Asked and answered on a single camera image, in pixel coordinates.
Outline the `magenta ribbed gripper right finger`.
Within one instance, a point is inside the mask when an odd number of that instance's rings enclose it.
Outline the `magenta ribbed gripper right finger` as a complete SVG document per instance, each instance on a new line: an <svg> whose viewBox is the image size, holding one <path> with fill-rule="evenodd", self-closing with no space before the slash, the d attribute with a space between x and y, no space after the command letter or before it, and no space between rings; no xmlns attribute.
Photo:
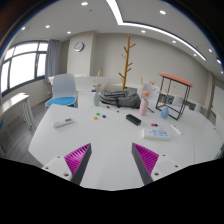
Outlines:
<svg viewBox="0 0 224 224"><path fill-rule="evenodd" d="M159 155L139 144L132 144L132 155L139 170L141 179L145 185L153 182L152 171L156 165Z"/></svg>

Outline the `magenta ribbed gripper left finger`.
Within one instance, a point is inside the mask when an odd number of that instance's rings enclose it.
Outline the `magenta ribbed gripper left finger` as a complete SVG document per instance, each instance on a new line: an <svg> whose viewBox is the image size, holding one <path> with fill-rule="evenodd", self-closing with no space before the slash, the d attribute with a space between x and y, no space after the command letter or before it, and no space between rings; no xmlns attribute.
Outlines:
<svg viewBox="0 0 224 224"><path fill-rule="evenodd" d="M64 157L65 162L72 173L71 181L76 185L79 185L82 181L91 154L91 144L88 143Z"/></svg>

